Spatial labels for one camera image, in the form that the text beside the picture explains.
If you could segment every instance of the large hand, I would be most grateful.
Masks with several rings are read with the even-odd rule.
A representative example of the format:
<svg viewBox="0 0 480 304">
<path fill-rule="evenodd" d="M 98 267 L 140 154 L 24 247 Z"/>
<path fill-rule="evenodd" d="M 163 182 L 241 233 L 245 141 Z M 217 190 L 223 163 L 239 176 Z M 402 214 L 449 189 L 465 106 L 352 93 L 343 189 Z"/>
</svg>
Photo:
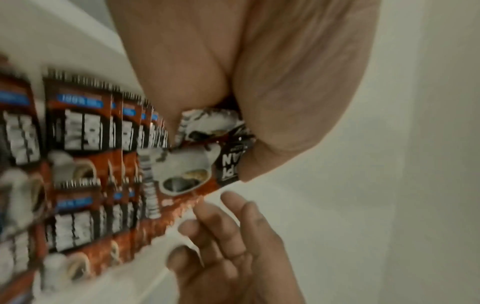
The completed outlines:
<svg viewBox="0 0 480 304">
<path fill-rule="evenodd" d="M 305 304 L 283 242 L 257 206 L 233 192 L 221 199 L 240 227 L 220 208 L 205 203 L 193 210 L 197 220 L 178 228 L 200 253 L 182 246 L 168 258 L 179 304 Z"/>
<path fill-rule="evenodd" d="M 109 0 L 138 79 L 174 133 L 234 93 L 258 141 L 243 181 L 315 146 L 352 99 L 380 0 Z"/>
</svg>

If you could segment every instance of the blue label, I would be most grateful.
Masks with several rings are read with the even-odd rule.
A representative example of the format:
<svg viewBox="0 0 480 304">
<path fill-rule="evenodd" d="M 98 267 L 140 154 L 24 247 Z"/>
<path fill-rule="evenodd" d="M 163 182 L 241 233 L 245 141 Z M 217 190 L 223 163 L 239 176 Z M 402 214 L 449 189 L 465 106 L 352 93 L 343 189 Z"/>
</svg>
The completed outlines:
<svg viewBox="0 0 480 304">
<path fill-rule="evenodd" d="M 56 204 L 57 210 L 68 210 L 75 208 L 82 208 L 93 204 L 94 200 L 91 197 L 83 197 L 76 199 L 61 200 Z"/>
<path fill-rule="evenodd" d="M 28 106 L 30 104 L 27 95 L 9 91 L 0 91 L 0 102 L 18 106 Z"/>
<path fill-rule="evenodd" d="M 58 94 L 56 98 L 60 102 L 79 106 L 79 107 L 95 108 L 95 109 L 101 109 L 104 107 L 104 103 L 101 100 L 88 98 L 80 95 Z"/>
<path fill-rule="evenodd" d="M 123 108 L 123 114 L 126 116 L 135 116 L 136 111 L 134 109 Z"/>
</svg>

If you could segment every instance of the gray surface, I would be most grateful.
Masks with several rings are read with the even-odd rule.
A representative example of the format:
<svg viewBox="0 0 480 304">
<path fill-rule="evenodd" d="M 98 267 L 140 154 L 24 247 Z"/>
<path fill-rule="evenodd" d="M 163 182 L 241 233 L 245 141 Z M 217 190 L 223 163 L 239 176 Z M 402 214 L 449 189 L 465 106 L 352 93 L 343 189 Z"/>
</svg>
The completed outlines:
<svg viewBox="0 0 480 304">
<path fill-rule="evenodd" d="M 68 0 L 97 21 L 116 32 L 109 10 L 104 0 Z"/>
</svg>

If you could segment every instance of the blue stripe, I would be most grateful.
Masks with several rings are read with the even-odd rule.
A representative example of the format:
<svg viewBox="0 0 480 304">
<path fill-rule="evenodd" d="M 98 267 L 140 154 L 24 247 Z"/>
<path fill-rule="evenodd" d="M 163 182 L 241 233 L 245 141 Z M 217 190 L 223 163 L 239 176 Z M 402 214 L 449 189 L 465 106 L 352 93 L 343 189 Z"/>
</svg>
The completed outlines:
<svg viewBox="0 0 480 304">
<path fill-rule="evenodd" d="M 30 105 L 29 97 L 26 94 L 20 94 L 10 91 L 0 91 L 0 102 L 9 105 Z"/>
<path fill-rule="evenodd" d="M 82 208 L 89 205 L 92 205 L 94 200 L 89 197 L 83 198 L 75 198 L 75 199 L 65 199 L 57 202 L 56 209 L 57 210 L 69 210 L 75 208 Z"/>
<path fill-rule="evenodd" d="M 135 116 L 136 113 L 134 109 L 123 108 L 123 114 L 126 116 Z"/>
<path fill-rule="evenodd" d="M 79 107 L 94 108 L 94 109 L 101 109 L 104 107 L 104 103 L 101 100 L 88 98 L 80 95 L 58 94 L 56 98 L 60 102 L 63 102 L 69 105 L 79 106 Z"/>
</svg>

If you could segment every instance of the hand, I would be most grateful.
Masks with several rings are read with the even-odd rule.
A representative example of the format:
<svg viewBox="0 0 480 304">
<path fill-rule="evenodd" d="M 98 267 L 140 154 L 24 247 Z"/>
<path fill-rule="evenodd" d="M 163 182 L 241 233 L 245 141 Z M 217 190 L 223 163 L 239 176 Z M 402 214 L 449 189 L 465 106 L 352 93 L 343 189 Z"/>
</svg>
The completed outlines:
<svg viewBox="0 0 480 304">
<path fill-rule="evenodd" d="M 179 304 L 305 304 L 280 237 L 257 205 L 234 192 L 221 196 L 240 227 L 219 207 L 204 203 L 197 220 L 180 225 L 196 251 L 178 247 L 167 266 L 177 279 Z"/>
<path fill-rule="evenodd" d="M 315 146 L 340 119 L 367 66 L 380 0 L 108 4 L 170 135 L 182 111 L 234 93 L 258 138 L 238 165 L 248 181 Z"/>
</svg>

